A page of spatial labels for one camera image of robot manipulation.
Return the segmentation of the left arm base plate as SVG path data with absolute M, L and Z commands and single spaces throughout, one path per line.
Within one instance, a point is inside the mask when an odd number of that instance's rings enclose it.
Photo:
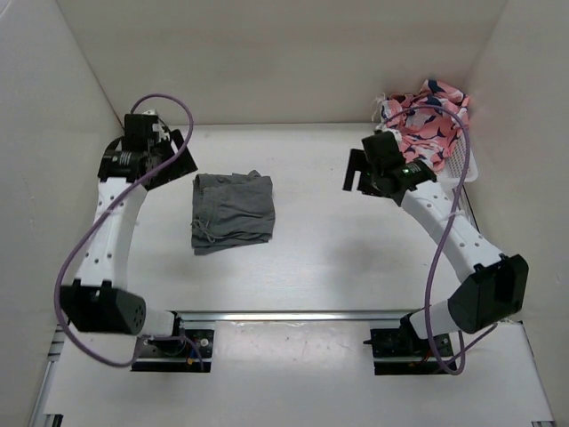
M 192 342 L 149 341 L 131 366 L 142 373 L 210 373 L 214 347 L 213 329 L 189 329 L 186 337 Z

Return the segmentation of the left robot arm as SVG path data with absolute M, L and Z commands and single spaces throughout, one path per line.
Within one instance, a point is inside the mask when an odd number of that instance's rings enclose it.
M 155 336 L 167 356 L 185 349 L 175 313 L 150 308 L 127 285 L 132 236 L 148 192 L 197 169 L 182 144 L 181 132 L 151 109 L 125 115 L 124 135 L 105 149 L 95 215 L 106 219 L 87 239 L 73 281 L 60 289 L 61 308 L 78 331 Z

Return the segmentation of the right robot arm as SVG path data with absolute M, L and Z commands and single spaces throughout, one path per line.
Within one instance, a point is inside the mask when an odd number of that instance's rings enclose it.
M 418 356 L 430 346 L 432 334 L 474 334 L 521 311 L 526 260 L 507 256 L 466 218 L 453 215 L 453 203 L 434 172 L 420 160 L 406 162 L 392 132 L 377 132 L 362 143 L 350 151 L 344 190 L 393 200 L 442 245 L 461 283 L 447 300 L 403 318 L 402 350 Z

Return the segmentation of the grey shorts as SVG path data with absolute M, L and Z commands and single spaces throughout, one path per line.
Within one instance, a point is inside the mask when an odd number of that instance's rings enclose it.
M 200 173 L 193 182 L 191 246 L 196 255 L 267 243 L 276 222 L 273 182 L 248 174 Z

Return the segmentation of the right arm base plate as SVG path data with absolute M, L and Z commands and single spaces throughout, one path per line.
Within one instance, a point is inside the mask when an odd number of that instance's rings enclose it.
M 444 375 L 428 340 L 404 338 L 399 328 L 375 328 L 363 341 L 372 349 L 376 376 Z

